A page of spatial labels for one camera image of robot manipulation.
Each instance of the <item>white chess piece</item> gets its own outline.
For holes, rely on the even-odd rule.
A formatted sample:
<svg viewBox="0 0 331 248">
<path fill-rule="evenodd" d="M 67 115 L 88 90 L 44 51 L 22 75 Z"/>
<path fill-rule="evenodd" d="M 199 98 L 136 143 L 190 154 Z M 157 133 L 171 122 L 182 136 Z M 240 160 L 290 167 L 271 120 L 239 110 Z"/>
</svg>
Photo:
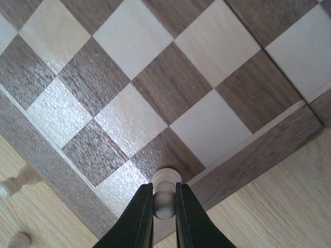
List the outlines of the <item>white chess piece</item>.
<svg viewBox="0 0 331 248">
<path fill-rule="evenodd" d="M 0 197 L 9 198 L 19 192 L 24 185 L 35 185 L 40 179 L 39 175 L 30 166 L 23 167 L 17 177 L 10 177 L 0 182 Z"/>
<path fill-rule="evenodd" d="M 155 173 L 152 178 L 155 217 L 168 220 L 175 215 L 176 183 L 181 181 L 180 174 L 174 169 L 164 168 Z"/>
<path fill-rule="evenodd" d="M 30 245 L 30 238 L 26 234 L 19 232 L 9 240 L 7 248 L 29 248 Z"/>
</svg>

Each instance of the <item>light wooden surface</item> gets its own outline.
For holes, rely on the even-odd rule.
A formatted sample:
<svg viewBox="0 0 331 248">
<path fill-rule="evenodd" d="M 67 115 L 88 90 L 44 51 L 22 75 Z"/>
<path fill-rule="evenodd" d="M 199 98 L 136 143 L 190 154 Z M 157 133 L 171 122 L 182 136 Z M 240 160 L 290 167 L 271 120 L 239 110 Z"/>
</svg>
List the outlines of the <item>light wooden surface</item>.
<svg viewBox="0 0 331 248">
<path fill-rule="evenodd" d="M 16 176 L 25 161 L 0 136 L 0 180 Z M 31 248 L 92 247 L 97 238 L 44 183 L 23 188 L 12 198 L 0 198 L 0 247 L 23 231 Z"/>
<path fill-rule="evenodd" d="M 331 19 L 321 5 L 312 8 L 267 51 L 303 97 L 331 80 Z"/>
<path fill-rule="evenodd" d="M 57 0 L 43 1 L 19 33 L 55 74 L 91 37 Z"/>
<path fill-rule="evenodd" d="M 26 163 L 0 137 L 0 180 Z M 208 215 L 238 248 L 331 247 L 331 129 L 235 194 Z M 40 182 L 0 199 L 0 246 L 17 231 L 34 247 L 92 247 L 97 239 Z M 171 235 L 156 248 L 176 247 Z"/>
<path fill-rule="evenodd" d="M 141 1 L 135 0 L 122 2 L 93 38 L 130 80 L 173 40 L 148 8 Z"/>
<path fill-rule="evenodd" d="M 214 1 L 175 43 L 213 87 L 261 49 L 222 0 Z"/>
<path fill-rule="evenodd" d="M 330 248 L 331 129 L 208 215 L 238 248 Z M 156 247 L 175 242 L 171 235 Z"/>
</svg>

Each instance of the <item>dark square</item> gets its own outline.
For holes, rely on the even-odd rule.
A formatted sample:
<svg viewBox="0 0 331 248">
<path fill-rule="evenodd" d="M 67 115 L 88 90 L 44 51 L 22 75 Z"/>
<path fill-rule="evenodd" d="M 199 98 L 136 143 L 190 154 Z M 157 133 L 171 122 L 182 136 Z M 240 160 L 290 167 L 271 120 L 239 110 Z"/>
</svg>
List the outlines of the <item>dark square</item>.
<svg viewBox="0 0 331 248">
<path fill-rule="evenodd" d="M 0 56 L 1 84 L 27 109 L 55 75 L 19 36 Z"/>
<path fill-rule="evenodd" d="M 301 100 L 262 50 L 220 83 L 216 90 L 253 133 Z"/>
<path fill-rule="evenodd" d="M 130 80 L 91 38 L 59 73 L 59 79 L 95 116 Z"/>
<path fill-rule="evenodd" d="M 170 128 L 156 136 L 131 160 L 148 180 L 152 179 L 157 170 L 172 168 L 180 173 L 183 182 L 187 182 L 205 169 Z"/>
<path fill-rule="evenodd" d="M 163 50 L 132 83 L 168 124 L 212 90 L 174 43 Z"/>
<path fill-rule="evenodd" d="M 128 160 L 94 120 L 62 150 L 94 186 L 99 185 Z"/>
</svg>

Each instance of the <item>chessboard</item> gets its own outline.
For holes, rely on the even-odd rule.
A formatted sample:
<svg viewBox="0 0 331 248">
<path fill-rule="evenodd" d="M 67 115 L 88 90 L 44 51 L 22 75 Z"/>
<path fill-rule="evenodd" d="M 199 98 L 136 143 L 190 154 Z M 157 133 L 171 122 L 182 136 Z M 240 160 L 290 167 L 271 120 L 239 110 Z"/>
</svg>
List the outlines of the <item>chessboard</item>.
<svg viewBox="0 0 331 248">
<path fill-rule="evenodd" d="M 0 30 L 0 134 L 98 238 L 160 168 L 209 209 L 331 126 L 330 0 L 0 0 Z"/>
</svg>

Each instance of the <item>light square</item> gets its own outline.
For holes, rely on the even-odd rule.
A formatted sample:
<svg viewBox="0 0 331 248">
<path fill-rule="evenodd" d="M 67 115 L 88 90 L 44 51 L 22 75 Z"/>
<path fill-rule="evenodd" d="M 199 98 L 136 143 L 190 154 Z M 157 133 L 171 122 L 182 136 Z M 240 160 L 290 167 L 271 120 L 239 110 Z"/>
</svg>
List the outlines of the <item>light square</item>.
<svg viewBox="0 0 331 248">
<path fill-rule="evenodd" d="M 139 186 L 146 183 L 149 181 L 129 160 L 99 184 L 95 192 L 120 217 Z"/>
<path fill-rule="evenodd" d="M 252 134 L 215 90 L 170 127 L 206 167 Z"/>
<path fill-rule="evenodd" d="M 59 0 L 44 0 L 19 33 L 55 74 L 91 37 Z"/>
<path fill-rule="evenodd" d="M 57 78 L 32 103 L 27 114 L 59 148 L 92 119 L 88 111 Z"/>
<path fill-rule="evenodd" d="M 124 0 L 93 37 L 131 80 L 173 40 L 136 0 Z"/>
<path fill-rule="evenodd" d="M 126 86 L 95 120 L 129 158 L 167 127 L 132 84 Z"/>
<path fill-rule="evenodd" d="M 175 43 L 213 87 L 260 50 L 223 0 L 214 1 Z"/>
<path fill-rule="evenodd" d="M 320 5 L 266 49 L 305 98 L 331 80 L 331 19 Z"/>
<path fill-rule="evenodd" d="M 2 14 L 0 14 L 0 34 L 0 54 L 2 54 L 17 34 L 15 28 L 10 25 Z"/>
</svg>

